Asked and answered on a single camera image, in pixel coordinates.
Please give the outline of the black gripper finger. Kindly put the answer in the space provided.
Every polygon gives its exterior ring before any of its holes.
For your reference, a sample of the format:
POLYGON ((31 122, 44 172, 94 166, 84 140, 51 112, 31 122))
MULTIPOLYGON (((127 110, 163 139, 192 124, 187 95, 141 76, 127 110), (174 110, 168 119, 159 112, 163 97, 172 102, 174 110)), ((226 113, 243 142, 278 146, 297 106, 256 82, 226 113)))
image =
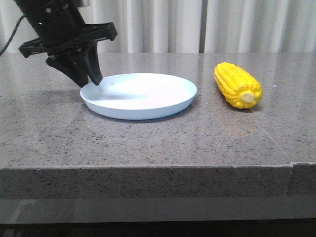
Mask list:
POLYGON ((46 63, 65 74, 79 87, 84 87, 88 84, 87 73, 85 73, 70 56, 59 56, 54 59, 48 57, 46 63))
POLYGON ((75 77, 77 85, 88 84, 88 79, 99 85, 103 77, 98 61, 97 42, 81 45, 75 50, 73 57, 79 68, 79 75, 75 77))

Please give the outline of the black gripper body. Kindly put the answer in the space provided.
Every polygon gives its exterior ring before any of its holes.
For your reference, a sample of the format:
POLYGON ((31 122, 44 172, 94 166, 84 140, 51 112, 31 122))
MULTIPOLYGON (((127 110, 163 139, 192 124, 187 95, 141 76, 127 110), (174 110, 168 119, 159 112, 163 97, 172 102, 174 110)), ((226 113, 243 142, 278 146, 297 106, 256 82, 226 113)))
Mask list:
POLYGON ((112 22, 86 24, 72 0, 16 0, 37 39, 19 47, 25 58, 47 52, 60 54, 118 35, 112 22))

